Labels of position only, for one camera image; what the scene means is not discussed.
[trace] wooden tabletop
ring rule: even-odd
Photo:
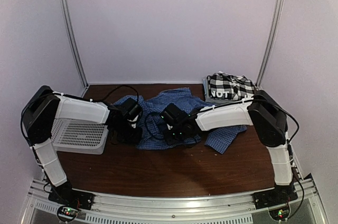
[[[132,85],[145,99],[166,89],[190,87],[203,98],[202,85]],[[85,97],[99,99],[114,85],[90,86]],[[108,101],[134,94],[121,88]],[[130,145],[106,142],[102,155],[58,152],[76,189],[145,197],[220,195],[274,186],[269,153],[255,129],[240,133],[221,155],[202,142],[193,148],[178,146],[163,151],[138,150]]]

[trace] blue plaid shirt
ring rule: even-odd
[[[122,104],[129,97],[136,100],[135,96],[125,96],[118,100],[115,104]],[[161,113],[168,104],[173,103],[179,109],[190,113],[195,108],[202,108],[205,106],[212,106],[213,104],[202,101],[200,98],[193,96],[189,88],[178,88],[173,90],[166,90],[159,93],[158,96],[145,101],[142,96],[139,97],[139,104],[143,108],[143,116],[137,123],[137,126],[143,129],[142,139],[137,145],[141,150],[164,150],[182,144],[193,144],[201,140],[200,136],[194,138],[187,138],[184,142],[179,142],[173,145],[168,145],[166,141],[155,139],[145,128],[145,118],[149,113]],[[166,126],[160,116],[148,116],[147,127],[156,138],[163,138],[159,127]],[[229,126],[213,130],[208,134],[205,145],[212,147],[220,154],[223,154],[230,146],[237,134],[244,132],[247,129],[245,125]]]

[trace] vertical metal pole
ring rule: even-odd
[[[69,43],[70,43],[70,48],[71,48],[71,51],[73,53],[75,65],[76,65],[78,74],[80,76],[81,83],[82,83],[83,87],[86,88],[86,87],[88,87],[88,82],[87,82],[87,79],[86,79],[85,72],[83,70],[83,66],[82,66],[82,63],[81,63],[80,56],[79,56],[78,47],[77,47],[77,44],[76,44],[76,41],[75,41],[74,31],[73,31],[73,27],[72,27],[72,23],[71,23],[71,19],[70,19],[70,14],[69,14],[68,3],[67,3],[67,0],[60,0],[60,1],[61,1],[63,18],[64,18],[64,22],[65,22],[65,26],[66,26],[66,31],[67,31],[67,35],[68,35],[68,39],[69,39]]]
[[[275,41],[275,37],[276,37],[276,33],[277,33],[277,27],[278,27],[278,23],[280,20],[280,15],[281,15],[281,11],[283,9],[283,4],[284,4],[284,0],[276,0],[276,4],[275,4],[275,11],[274,11],[274,15],[273,15],[273,21],[271,23],[271,29],[270,29],[270,33],[269,33],[269,38],[268,38],[268,42],[265,48],[265,53],[264,53],[264,57],[263,57],[263,61],[262,64],[260,66],[260,70],[258,73],[258,77],[257,77],[257,81],[256,81],[256,85],[259,88],[261,83],[262,83],[262,79],[263,76],[265,74],[268,62],[269,62],[269,58],[271,56],[271,52],[273,49],[273,45],[274,45],[274,41]]]

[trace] white wall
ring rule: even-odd
[[[294,148],[330,223],[338,208],[338,0],[285,0],[263,88],[301,124]]]
[[[0,0],[0,222],[17,223],[41,171],[19,129],[41,85],[81,94],[59,0]]]
[[[275,0],[68,0],[90,83],[256,80]]]

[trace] white plastic basket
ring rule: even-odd
[[[106,125],[72,119],[55,119],[52,142],[56,151],[102,154],[108,129]]]

